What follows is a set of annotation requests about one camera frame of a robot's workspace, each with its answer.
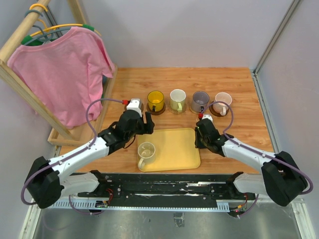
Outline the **purple translucent mug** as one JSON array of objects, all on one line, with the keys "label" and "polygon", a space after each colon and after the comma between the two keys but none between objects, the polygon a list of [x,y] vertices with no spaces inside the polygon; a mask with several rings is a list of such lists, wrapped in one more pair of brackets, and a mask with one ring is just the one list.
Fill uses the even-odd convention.
[{"label": "purple translucent mug", "polygon": [[209,103],[209,100],[210,98],[207,92],[197,91],[192,96],[191,106],[193,107],[195,107],[196,105],[207,106],[207,104]]}]

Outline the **large woven rattan coaster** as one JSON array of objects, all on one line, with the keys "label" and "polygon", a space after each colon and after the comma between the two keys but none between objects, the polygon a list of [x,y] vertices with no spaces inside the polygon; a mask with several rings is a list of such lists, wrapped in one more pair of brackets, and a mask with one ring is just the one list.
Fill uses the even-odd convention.
[{"label": "large woven rattan coaster", "polygon": [[175,114],[175,115],[178,115],[178,114],[182,114],[186,111],[186,108],[187,108],[187,104],[185,103],[183,106],[182,106],[182,110],[179,112],[178,110],[174,110],[171,105],[169,104],[168,105],[168,109],[171,113]]}]

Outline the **cream mug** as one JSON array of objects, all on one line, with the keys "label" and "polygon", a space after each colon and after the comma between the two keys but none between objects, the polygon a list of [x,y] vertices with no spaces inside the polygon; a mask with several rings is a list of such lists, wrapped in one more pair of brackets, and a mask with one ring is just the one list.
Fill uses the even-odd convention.
[{"label": "cream mug", "polygon": [[138,147],[138,168],[144,169],[146,165],[152,164],[156,159],[156,148],[150,142],[143,142]]}]

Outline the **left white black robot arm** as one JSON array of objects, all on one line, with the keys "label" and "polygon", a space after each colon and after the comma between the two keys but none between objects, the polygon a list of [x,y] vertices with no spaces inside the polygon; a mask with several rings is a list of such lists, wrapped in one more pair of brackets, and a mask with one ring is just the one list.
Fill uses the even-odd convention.
[{"label": "left white black robot arm", "polygon": [[62,183],[88,163],[125,148],[136,135],[152,134],[155,124],[151,113],[140,115],[135,110],[126,110],[120,119],[101,131],[88,143],[75,150],[52,158],[43,156],[34,160],[26,177],[21,195],[28,191],[34,203],[41,209],[53,205],[66,189]]}]

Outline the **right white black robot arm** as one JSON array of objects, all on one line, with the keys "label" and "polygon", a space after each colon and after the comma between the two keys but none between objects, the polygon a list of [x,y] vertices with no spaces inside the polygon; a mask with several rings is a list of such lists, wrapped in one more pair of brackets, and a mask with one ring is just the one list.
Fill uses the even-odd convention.
[{"label": "right white black robot arm", "polygon": [[262,194],[284,207],[309,188],[305,175],[289,153],[263,151],[232,135],[220,134],[209,119],[201,119],[196,123],[195,146],[236,159],[259,172],[258,175],[233,175],[226,186],[226,194],[231,199],[238,199],[243,193]]}]

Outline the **white mug green handle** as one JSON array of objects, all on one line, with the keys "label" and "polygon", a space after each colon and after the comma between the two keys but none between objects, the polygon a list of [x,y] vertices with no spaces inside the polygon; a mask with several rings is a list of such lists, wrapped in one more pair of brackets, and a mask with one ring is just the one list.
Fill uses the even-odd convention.
[{"label": "white mug green handle", "polygon": [[181,89],[174,89],[170,93],[170,107],[172,110],[181,113],[185,105],[186,93]]}]

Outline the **yellow transparent cup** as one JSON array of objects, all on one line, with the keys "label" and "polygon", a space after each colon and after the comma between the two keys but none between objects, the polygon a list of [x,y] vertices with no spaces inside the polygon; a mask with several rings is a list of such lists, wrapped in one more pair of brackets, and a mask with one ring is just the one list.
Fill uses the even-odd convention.
[{"label": "yellow transparent cup", "polygon": [[152,91],[148,94],[148,105],[152,112],[159,112],[164,107],[164,95],[161,91]]}]

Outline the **pink translucent cup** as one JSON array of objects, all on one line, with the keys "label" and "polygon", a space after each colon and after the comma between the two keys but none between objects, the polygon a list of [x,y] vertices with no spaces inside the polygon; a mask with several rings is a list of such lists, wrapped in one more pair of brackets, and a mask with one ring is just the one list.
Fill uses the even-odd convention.
[{"label": "pink translucent cup", "polygon": [[215,96],[215,104],[213,109],[221,116],[225,116],[229,110],[229,105],[232,103],[232,97],[226,92],[220,92]]}]

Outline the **small woven rattan coaster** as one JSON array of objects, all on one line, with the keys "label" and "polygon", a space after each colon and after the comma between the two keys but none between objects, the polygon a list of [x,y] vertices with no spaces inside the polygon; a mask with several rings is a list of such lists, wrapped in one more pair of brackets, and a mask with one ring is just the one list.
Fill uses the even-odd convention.
[{"label": "small woven rattan coaster", "polygon": [[207,110],[207,107],[203,105],[196,105],[195,107],[190,106],[189,109],[194,114],[203,114],[203,112]]}]

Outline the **yellow plastic tray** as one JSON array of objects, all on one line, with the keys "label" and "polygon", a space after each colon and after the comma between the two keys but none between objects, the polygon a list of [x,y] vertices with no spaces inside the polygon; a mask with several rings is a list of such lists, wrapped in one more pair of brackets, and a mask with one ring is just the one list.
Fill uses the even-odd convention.
[{"label": "yellow plastic tray", "polygon": [[195,169],[200,166],[200,154],[195,147],[195,131],[191,128],[159,129],[153,134],[137,137],[138,147],[150,142],[156,148],[155,162],[142,172]]}]

